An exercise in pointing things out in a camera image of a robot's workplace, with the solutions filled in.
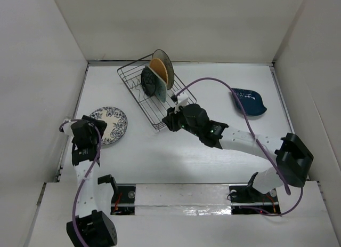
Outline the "light green rectangular plate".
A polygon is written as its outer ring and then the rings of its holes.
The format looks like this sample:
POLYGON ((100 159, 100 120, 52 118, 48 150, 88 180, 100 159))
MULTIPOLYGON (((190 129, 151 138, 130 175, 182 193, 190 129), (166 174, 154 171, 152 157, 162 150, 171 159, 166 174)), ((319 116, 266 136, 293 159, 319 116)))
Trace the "light green rectangular plate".
POLYGON ((156 80, 156 91, 154 95, 159 99, 160 102, 165 103, 166 94, 167 94, 167 85, 165 81, 153 69, 151 69, 151 71, 154 74, 155 80, 156 80))

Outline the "blue floral white plate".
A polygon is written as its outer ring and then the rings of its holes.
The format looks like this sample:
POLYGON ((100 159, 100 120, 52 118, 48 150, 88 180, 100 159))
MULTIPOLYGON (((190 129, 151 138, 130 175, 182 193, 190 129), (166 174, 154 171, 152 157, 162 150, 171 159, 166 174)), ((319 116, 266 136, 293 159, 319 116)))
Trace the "blue floral white plate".
POLYGON ((128 127, 127 116, 119 108, 111 106, 101 107, 91 112, 89 117, 107 123, 107 127, 102 137, 103 146, 114 144, 126 133, 128 127))

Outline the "woven bamboo round plate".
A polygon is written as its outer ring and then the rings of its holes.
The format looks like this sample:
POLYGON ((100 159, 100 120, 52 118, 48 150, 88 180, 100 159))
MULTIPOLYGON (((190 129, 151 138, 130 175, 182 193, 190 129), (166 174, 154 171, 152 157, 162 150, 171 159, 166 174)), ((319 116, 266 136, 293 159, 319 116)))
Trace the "woven bamboo round plate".
POLYGON ((160 59, 153 58, 150 61, 150 67, 165 81, 166 84, 168 84, 168 72, 166 66, 160 59))

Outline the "beige plate with tree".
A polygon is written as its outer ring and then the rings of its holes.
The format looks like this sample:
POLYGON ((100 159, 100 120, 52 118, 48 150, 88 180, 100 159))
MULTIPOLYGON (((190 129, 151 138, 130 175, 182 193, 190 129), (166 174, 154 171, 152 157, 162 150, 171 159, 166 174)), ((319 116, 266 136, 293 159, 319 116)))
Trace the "beige plate with tree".
POLYGON ((167 70, 167 89, 170 90, 173 87, 174 84, 174 79, 175 79, 175 74, 174 74, 174 69, 172 62, 167 55, 167 53, 161 49, 157 49, 154 51, 152 58, 158 58, 160 59, 166 70, 167 70))

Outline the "dark blue leaf plate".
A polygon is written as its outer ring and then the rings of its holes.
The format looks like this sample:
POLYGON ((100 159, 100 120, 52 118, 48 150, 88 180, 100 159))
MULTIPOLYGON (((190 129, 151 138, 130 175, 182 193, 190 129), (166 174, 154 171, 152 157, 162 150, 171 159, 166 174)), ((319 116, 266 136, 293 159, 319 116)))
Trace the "dark blue leaf plate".
POLYGON ((238 100, 242 104, 247 116, 261 116, 267 111, 267 108, 263 104, 263 99, 258 92, 239 88, 233 88, 233 91, 237 98, 234 95, 231 95, 231 97, 239 112, 242 113, 238 100))

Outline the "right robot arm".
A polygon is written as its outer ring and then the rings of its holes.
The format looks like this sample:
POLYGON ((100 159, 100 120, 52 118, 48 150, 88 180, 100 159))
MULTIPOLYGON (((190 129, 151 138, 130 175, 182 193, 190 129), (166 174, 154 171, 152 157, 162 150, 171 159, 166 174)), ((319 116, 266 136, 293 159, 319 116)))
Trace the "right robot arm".
POLYGON ((254 173, 246 187, 246 194, 253 201, 280 186, 285 189, 304 187, 314 160, 313 154, 296 134, 270 138, 238 130, 209 119, 198 104, 169 108, 162 122, 172 132, 186 130, 208 147, 236 150, 268 160, 271 167, 254 173))

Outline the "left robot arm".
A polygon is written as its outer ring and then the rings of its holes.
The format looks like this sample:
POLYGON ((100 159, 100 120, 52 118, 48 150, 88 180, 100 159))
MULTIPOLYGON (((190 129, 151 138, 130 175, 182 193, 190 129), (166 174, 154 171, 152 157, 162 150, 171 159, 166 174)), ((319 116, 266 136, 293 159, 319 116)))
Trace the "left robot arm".
POLYGON ((77 191, 67 234, 74 246, 116 246, 114 223, 109 218, 111 202, 119 195, 114 177, 99 175, 101 141, 105 121, 84 115, 63 122, 60 132, 72 138, 71 163, 76 173, 77 191))

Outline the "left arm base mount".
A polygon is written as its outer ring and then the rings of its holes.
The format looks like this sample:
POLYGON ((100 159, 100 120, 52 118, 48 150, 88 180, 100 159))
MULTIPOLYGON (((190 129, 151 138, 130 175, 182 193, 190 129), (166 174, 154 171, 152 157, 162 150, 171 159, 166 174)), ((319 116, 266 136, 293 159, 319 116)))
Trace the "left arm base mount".
POLYGON ((107 216, 124 216, 135 214, 135 185, 119 184, 114 190, 110 184, 99 185, 95 201, 100 211, 107 216))

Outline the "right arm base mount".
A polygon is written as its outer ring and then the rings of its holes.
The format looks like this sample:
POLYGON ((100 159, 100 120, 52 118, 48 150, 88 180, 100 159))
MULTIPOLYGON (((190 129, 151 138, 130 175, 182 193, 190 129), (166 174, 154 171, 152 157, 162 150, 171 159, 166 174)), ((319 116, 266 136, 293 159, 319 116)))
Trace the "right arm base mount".
POLYGON ((277 191, 271 189, 262 194, 246 185, 229 185, 229 194, 226 199, 231 203, 233 215, 243 214, 280 214, 280 205, 277 191))

